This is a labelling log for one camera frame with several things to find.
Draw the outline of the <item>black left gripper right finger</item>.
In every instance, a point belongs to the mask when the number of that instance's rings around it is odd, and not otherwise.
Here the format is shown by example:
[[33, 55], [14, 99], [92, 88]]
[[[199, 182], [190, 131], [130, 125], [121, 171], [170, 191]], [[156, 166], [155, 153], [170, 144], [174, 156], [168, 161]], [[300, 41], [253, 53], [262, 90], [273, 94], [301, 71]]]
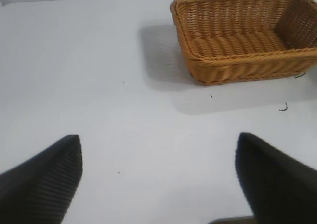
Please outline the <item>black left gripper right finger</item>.
[[251, 133], [241, 133], [235, 167], [258, 224], [315, 224], [317, 171]]

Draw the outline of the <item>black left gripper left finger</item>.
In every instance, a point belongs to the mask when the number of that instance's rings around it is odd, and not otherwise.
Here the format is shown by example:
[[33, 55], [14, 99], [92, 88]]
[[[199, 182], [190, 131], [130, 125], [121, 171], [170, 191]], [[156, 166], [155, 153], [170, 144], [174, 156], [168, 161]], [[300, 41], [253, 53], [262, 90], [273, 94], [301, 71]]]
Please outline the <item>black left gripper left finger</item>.
[[60, 224], [83, 172], [79, 135], [67, 135], [0, 175], [2, 224]]

